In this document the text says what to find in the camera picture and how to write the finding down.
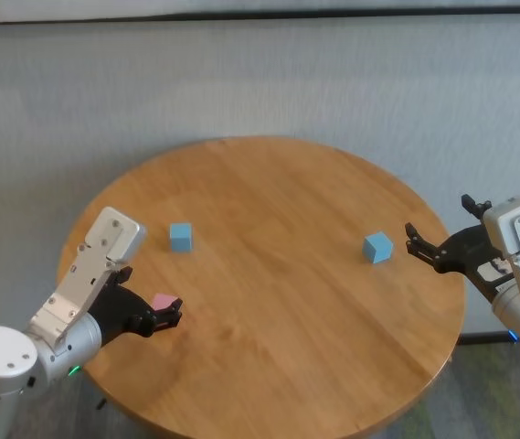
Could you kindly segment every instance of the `green led light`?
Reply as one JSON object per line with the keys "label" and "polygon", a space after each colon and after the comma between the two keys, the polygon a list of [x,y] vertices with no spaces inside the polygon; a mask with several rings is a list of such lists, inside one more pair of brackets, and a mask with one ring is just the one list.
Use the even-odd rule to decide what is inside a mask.
{"label": "green led light", "polygon": [[78,371],[80,371],[80,366],[75,366],[74,368],[71,368],[69,371],[69,376],[76,374]]}

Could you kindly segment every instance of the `small block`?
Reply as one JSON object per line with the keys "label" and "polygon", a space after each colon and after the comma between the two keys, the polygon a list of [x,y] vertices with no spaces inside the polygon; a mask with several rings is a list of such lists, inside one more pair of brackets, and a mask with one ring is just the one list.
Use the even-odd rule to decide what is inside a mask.
{"label": "small block", "polygon": [[154,300],[152,301],[152,308],[154,311],[165,309],[170,306],[176,299],[177,297],[174,297],[173,295],[157,294],[154,296]]}
{"label": "small block", "polygon": [[393,242],[383,231],[366,236],[363,241],[362,252],[372,263],[387,261],[394,248]]}
{"label": "small block", "polygon": [[170,248],[173,252],[193,250],[193,228],[188,222],[170,225]]}

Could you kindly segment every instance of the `blue led light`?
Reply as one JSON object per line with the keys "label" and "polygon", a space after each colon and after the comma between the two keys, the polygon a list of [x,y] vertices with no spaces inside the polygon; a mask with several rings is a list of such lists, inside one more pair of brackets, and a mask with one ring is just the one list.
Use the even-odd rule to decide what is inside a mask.
{"label": "blue led light", "polygon": [[512,331],[511,329],[509,331],[507,331],[509,333],[509,337],[512,338],[512,340],[517,343],[519,341],[519,337],[517,336],[517,334]]}

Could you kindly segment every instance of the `wooden table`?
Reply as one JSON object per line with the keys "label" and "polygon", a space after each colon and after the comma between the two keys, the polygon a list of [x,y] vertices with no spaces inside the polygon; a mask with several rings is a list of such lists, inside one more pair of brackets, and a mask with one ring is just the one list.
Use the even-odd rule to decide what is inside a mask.
{"label": "wooden table", "polygon": [[[357,156],[274,137],[159,155],[87,207],[60,276],[107,205],[148,228],[129,287],[147,301],[180,296],[184,317],[151,338],[117,338],[85,370],[111,401],[173,437],[370,434],[420,397],[461,330],[462,276],[406,252],[407,221],[430,241],[445,239],[444,227]],[[172,253],[168,227],[183,221],[195,249]],[[379,230],[394,254],[374,265],[361,245]]]}

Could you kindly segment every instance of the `table top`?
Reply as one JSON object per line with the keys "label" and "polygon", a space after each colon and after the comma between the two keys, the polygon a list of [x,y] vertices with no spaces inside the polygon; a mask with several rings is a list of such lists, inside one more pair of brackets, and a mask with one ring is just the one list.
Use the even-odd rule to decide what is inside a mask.
{"label": "table top", "polygon": [[[280,137],[178,148],[99,194],[65,245],[59,278],[101,209],[148,229],[127,286],[184,300],[176,328],[112,341],[85,370],[158,431],[191,438],[370,434],[413,404],[462,326],[462,276],[408,255],[404,224],[448,235],[410,188],[366,160]],[[171,252],[171,223],[194,250]],[[361,253],[394,242],[389,261]]]}

